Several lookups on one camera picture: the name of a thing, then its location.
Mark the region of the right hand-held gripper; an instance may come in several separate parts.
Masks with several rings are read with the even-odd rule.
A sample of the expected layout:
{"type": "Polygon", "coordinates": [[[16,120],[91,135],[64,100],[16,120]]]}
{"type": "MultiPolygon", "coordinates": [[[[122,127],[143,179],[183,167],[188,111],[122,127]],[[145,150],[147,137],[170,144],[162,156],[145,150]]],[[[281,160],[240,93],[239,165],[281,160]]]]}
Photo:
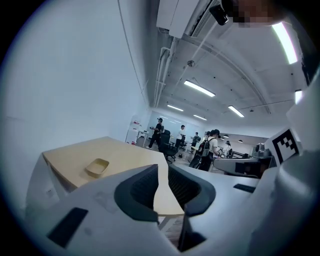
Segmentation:
{"type": "MultiPolygon", "coordinates": [[[[289,112],[302,152],[284,161],[275,178],[272,204],[252,233],[251,256],[320,254],[320,84],[308,88],[289,112]]],[[[273,156],[217,158],[213,166],[226,175],[260,179],[275,167],[273,156]]]]}

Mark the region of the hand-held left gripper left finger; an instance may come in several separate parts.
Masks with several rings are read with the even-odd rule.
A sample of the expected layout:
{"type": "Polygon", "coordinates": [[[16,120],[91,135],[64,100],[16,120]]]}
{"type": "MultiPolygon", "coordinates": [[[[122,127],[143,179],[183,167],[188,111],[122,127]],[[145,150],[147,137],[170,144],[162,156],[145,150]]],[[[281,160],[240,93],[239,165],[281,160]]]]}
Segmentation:
{"type": "Polygon", "coordinates": [[[153,208],[156,164],[133,168],[77,188],[29,228],[48,256],[177,256],[153,208]]]}

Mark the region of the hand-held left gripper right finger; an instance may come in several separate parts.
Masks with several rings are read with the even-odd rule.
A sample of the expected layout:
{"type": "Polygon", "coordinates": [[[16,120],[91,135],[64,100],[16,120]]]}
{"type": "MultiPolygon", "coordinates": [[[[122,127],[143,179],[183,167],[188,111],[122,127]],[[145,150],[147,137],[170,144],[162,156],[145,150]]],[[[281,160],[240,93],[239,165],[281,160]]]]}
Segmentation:
{"type": "Polygon", "coordinates": [[[262,179],[223,175],[183,165],[168,167],[168,184],[183,208],[178,248],[169,256],[248,256],[262,179]]]}

